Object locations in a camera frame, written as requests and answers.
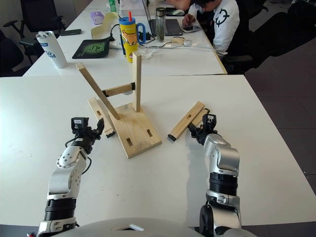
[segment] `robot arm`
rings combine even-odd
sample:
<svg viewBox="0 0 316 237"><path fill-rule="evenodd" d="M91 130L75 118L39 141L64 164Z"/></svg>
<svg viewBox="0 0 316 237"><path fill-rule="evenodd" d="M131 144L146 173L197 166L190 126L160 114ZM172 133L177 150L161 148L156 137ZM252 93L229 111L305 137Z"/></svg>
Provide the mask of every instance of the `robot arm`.
<svg viewBox="0 0 316 237"><path fill-rule="evenodd" d="M202 121L200 128L189 125L191 136L203 145L210 161L209 189L206 204L200 210L199 232L208 237L225 237L232 233L236 237L239 234L252 237L252 233L241 230L240 199L237 196L239 153L214 130L215 115L206 114Z"/></svg>
<svg viewBox="0 0 316 237"><path fill-rule="evenodd" d="M103 119L97 129L88 127L89 118L72 118L74 142L57 159L56 170L49 180L44 220L39 225L38 237L49 237L73 229L76 200L81 175L86 167L87 155L95 140L100 140Z"/></svg>

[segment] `laptop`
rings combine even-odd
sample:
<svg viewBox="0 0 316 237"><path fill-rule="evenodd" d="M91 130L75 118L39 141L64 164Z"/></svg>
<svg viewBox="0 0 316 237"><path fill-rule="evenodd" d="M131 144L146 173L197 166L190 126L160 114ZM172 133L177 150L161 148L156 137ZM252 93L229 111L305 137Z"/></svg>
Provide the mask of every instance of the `laptop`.
<svg viewBox="0 0 316 237"><path fill-rule="evenodd" d="M147 20L149 23L149 27L152 31L153 36L157 36L156 34L156 19L150 19L150 14L147 6L147 1L143 0L145 13L147 16ZM183 32L179 26L179 23L176 19L166 19L166 29L165 29L166 36L181 36Z"/></svg>

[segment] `charger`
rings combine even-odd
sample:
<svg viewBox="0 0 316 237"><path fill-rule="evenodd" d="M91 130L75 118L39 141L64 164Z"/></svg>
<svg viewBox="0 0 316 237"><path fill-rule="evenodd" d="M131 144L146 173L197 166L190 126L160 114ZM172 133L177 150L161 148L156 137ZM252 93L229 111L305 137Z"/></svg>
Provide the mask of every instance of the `charger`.
<svg viewBox="0 0 316 237"><path fill-rule="evenodd" d="M138 32L139 34L139 38L142 39L143 38L143 32ZM146 32L146 41L151 40L152 35L149 32Z"/></svg>

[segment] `blue lid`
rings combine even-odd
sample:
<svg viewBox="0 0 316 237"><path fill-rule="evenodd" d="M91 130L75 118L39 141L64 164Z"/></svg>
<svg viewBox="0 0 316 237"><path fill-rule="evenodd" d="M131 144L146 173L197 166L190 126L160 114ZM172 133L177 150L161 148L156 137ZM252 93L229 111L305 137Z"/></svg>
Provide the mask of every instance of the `blue lid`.
<svg viewBox="0 0 316 237"><path fill-rule="evenodd" d="M135 24L135 18L132 17L132 21L129 21L129 20L128 20L128 16L125 16L125 17L122 17L122 18L118 19L118 22L119 22L121 25L125 25L125 26L133 25L133 24Z"/></svg>

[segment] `red straw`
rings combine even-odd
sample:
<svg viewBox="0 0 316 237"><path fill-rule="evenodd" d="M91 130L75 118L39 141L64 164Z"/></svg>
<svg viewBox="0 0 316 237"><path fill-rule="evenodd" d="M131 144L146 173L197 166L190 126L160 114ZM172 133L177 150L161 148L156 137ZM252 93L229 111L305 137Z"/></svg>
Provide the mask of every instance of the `red straw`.
<svg viewBox="0 0 316 237"><path fill-rule="evenodd" d="M132 12L131 11L128 12L128 20L132 21Z"/></svg>

